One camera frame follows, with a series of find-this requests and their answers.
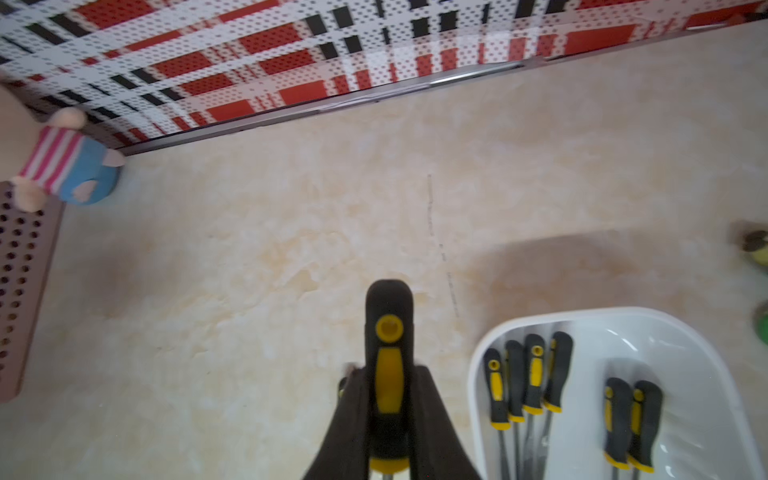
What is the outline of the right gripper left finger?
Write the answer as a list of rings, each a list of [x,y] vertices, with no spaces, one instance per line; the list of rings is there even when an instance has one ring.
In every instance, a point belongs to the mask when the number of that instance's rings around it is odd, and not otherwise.
[[[313,462],[304,474],[312,480],[361,480],[370,476],[369,375],[353,369],[346,377],[332,420]]]

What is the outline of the white plastic storage box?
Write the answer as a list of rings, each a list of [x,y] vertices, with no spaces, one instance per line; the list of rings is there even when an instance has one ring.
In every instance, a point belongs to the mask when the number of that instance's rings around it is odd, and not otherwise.
[[[557,331],[574,340],[564,389],[564,410],[550,433],[548,479],[608,479],[602,448],[603,385],[616,376],[629,384],[647,379],[663,394],[654,443],[654,479],[763,479],[766,476],[736,384],[714,348],[693,328],[653,309],[617,307],[568,311],[506,321],[478,344],[467,395],[476,467],[484,479],[502,476],[501,446],[510,459],[524,444],[491,425],[485,352],[504,349],[528,334],[549,340]]]

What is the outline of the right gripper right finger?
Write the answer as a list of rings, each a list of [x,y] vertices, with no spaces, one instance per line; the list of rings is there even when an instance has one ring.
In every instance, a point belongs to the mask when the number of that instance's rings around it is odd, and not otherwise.
[[[413,368],[409,401],[410,478],[480,479],[426,366]]]

